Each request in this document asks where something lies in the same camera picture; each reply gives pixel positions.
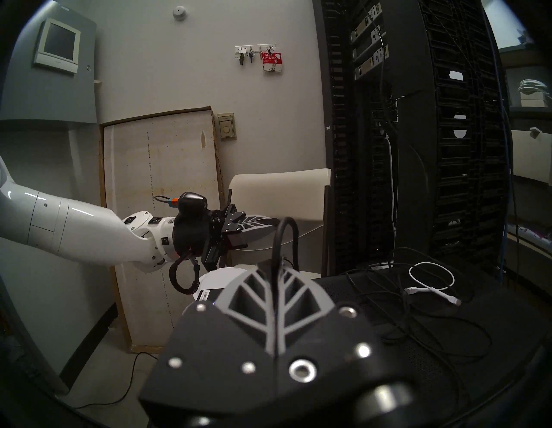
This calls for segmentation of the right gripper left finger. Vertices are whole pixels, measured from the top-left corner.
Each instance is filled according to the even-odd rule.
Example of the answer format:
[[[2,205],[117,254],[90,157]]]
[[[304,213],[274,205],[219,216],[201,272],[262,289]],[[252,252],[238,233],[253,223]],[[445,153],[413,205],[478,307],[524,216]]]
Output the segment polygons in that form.
[[[221,268],[200,279],[139,401],[147,415],[235,415],[274,401],[269,274]]]

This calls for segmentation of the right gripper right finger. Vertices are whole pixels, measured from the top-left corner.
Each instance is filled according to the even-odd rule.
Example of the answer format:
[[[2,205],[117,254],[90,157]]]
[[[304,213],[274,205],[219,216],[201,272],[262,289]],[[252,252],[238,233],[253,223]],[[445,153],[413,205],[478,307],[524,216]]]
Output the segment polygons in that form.
[[[285,263],[278,273],[275,351],[278,396],[411,394],[411,375],[384,348],[360,306],[334,303]]]

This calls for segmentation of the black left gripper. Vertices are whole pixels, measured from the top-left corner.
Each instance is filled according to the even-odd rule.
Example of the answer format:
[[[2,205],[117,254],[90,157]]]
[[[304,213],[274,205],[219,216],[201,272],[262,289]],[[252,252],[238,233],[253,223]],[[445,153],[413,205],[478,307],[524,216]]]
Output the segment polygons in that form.
[[[279,223],[277,218],[238,211],[234,204],[202,214],[185,214],[178,210],[172,230],[174,260],[200,256],[202,264],[218,264],[220,252],[244,249],[249,243],[274,232]],[[215,232],[218,233],[217,244]]]

